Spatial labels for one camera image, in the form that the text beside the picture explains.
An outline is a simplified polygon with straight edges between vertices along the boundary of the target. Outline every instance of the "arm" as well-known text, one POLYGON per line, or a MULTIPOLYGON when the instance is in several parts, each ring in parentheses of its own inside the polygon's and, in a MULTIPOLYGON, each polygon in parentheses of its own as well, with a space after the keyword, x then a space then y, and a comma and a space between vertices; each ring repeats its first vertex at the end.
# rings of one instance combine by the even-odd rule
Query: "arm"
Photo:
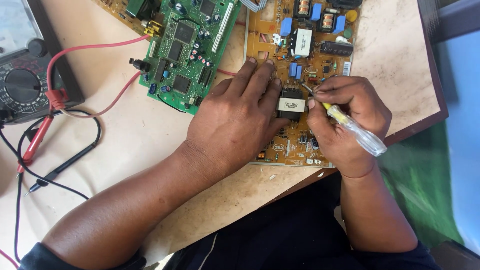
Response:
POLYGON ((174 154, 75 208, 42 244, 81 269, 116 267, 168 214, 251 161, 288 124, 272 119, 281 90, 269 82, 273 62, 256 68, 250 59, 210 91, 174 154))
POLYGON ((342 105, 362 127, 384 139, 392 113, 365 78, 328 79, 309 101, 309 126, 322 153, 343 175, 342 213, 352 247, 401 253, 415 249, 417 237, 385 186, 375 158, 340 125, 331 125, 321 102, 342 105))

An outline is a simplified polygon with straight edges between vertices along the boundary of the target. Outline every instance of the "forearm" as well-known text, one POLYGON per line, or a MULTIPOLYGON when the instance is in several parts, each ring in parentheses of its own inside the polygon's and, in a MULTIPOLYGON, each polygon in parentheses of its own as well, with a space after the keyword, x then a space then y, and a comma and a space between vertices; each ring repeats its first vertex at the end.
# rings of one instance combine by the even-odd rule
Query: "forearm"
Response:
POLYGON ((215 181, 196 175, 179 152, 86 201, 61 219, 42 243, 82 269, 123 264, 160 221, 215 181))
POLYGON ((417 237, 385 186, 377 165, 365 177, 343 177, 341 205, 354 249, 400 253, 417 247, 417 237))

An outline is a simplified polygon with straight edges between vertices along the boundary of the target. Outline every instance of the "green circuit board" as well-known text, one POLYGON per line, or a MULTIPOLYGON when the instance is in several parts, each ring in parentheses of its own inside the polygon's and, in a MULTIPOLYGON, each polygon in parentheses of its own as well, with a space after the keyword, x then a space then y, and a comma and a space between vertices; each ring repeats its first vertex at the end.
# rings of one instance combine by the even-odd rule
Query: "green circuit board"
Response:
POLYGON ((163 37, 154 36, 150 42, 144 61, 151 68, 147 76, 140 78, 140 84, 148 87, 149 97, 195 115, 210 90, 241 3, 193 2, 176 2, 185 8, 186 14, 182 15, 169 1, 162 1, 163 37))

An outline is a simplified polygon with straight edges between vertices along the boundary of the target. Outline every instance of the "multimeter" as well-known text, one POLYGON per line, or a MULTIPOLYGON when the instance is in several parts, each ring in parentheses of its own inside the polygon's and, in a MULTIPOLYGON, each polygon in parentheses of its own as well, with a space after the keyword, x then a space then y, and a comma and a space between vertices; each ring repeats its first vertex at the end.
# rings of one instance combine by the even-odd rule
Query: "multimeter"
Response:
MULTIPOLYGON (((23 123, 49 111, 48 63, 62 51, 40 0, 0 0, 0 124, 23 123)), ((53 89, 67 108, 85 101, 65 57, 55 62, 53 89)))

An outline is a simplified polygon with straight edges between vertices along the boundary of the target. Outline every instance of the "copper coil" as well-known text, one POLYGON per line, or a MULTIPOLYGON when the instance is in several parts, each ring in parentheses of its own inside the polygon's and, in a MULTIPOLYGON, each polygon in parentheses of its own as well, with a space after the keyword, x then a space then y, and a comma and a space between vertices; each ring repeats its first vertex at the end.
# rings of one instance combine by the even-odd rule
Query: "copper coil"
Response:
POLYGON ((310 11, 310 1, 301 0, 299 4, 299 14, 308 15, 310 11))
POLYGON ((332 28, 333 27, 333 14, 325 14, 324 20, 322 22, 322 28, 332 28))

